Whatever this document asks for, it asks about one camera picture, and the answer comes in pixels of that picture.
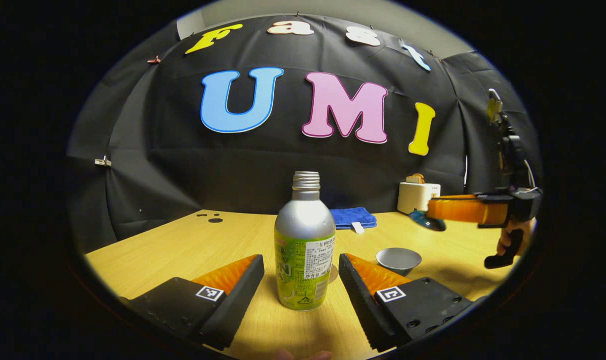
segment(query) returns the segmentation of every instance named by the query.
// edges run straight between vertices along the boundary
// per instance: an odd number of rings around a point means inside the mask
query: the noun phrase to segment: yellow letter
[[[279,21],[273,23],[273,27],[267,29],[270,34],[310,35],[314,31],[309,28],[309,23],[302,21]]]
[[[429,105],[420,102],[416,103],[416,111],[419,112],[419,120],[416,124],[414,140],[410,142],[407,149],[413,154],[427,155],[429,151],[427,146],[429,126],[431,125],[431,119],[436,116],[436,112]]]
[[[210,32],[205,32],[203,34],[203,37],[200,38],[200,40],[198,41],[198,43],[196,43],[196,45],[194,45],[193,48],[187,50],[185,53],[186,54],[193,53],[196,50],[200,50],[200,49],[204,49],[208,46],[212,46],[212,45],[214,45],[214,43],[212,41],[213,39],[220,40],[220,39],[224,38],[225,36],[227,36],[227,34],[229,34],[229,32],[231,30],[240,29],[242,27],[243,27],[243,25],[241,23],[237,23],[236,25],[222,27],[220,29],[211,30]]]

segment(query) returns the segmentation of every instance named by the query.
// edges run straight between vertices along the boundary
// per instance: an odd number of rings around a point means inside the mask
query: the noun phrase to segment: black handle
[[[518,252],[520,244],[523,242],[523,230],[515,229],[509,233],[511,244],[505,249],[503,255],[492,255],[485,258],[485,267],[496,269],[506,267],[514,262],[514,255]]]

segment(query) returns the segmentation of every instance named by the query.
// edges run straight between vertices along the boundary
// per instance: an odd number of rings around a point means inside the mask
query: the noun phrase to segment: green bottle label
[[[312,310],[325,300],[336,234],[295,239],[274,232],[278,300],[294,310]]]

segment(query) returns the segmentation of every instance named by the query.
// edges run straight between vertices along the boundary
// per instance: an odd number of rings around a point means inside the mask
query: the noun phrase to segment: white wall
[[[179,33],[182,38],[235,19],[296,12],[372,25],[440,58],[472,50],[447,29],[389,0],[219,0],[181,18]]]

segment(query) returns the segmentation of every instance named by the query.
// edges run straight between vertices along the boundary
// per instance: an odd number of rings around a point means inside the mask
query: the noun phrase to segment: foam letter
[[[267,29],[270,34],[296,34],[309,35],[314,31],[309,28],[309,23],[302,21],[279,21],[273,23],[273,27]]]
[[[329,125],[329,111],[332,111],[341,136],[347,137],[362,115],[356,137],[364,142],[382,144],[387,141],[383,121],[383,100],[387,89],[364,82],[354,98],[349,98],[340,80],[332,73],[308,73],[305,76],[312,83],[312,114],[303,125],[303,134],[308,137],[326,138],[333,134]]]
[[[200,105],[203,124],[217,133],[241,133],[257,128],[271,114],[276,78],[284,73],[278,67],[258,67],[250,71],[256,79],[254,103],[249,111],[236,114],[227,111],[227,97],[232,81],[240,73],[234,70],[211,73],[203,78],[205,91]]]
[[[193,53],[194,51],[204,49],[208,46],[212,46],[212,45],[214,45],[214,42],[212,40],[214,40],[214,39],[220,40],[220,39],[224,38],[225,36],[227,36],[227,34],[229,34],[229,32],[231,32],[231,30],[240,29],[242,27],[243,27],[242,23],[237,23],[236,25],[221,27],[220,29],[211,30],[210,32],[205,32],[203,34],[203,37],[200,38],[200,40],[198,41],[198,43],[196,43],[196,45],[194,45],[191,49],[187,50],[185,53],[186,54]]]
[[[372,46],[379,46],[381,44],[381,41],[376,38],[378,35],[375,32],[360,27],[348,26],[345,36],[351,41],[356,41],[356,43]]]
[[[431,126],[431,120],[436,116],[436,112],[429,105],[420,102],[416,103],[416,111],[419,112],[419,120],[416,124],[414,139],[407,149],[413,154],[427,155],[429,151],[427,146],[429,127]]]
[[[425,64],[424,61],[422,61],[423,57],[421,54],[418,53],[417,50],[415,50],[413,47],[411,47],[409,45],[401,45],[401,47],[410,52],[410,55],[412,55],[412,58],[414,59],[414,61],[417,64],[419,64],[421,66],[421,68],[424,68],[427,71],[431,70],[431,68],[429,68],[429,66],[427,64]]]

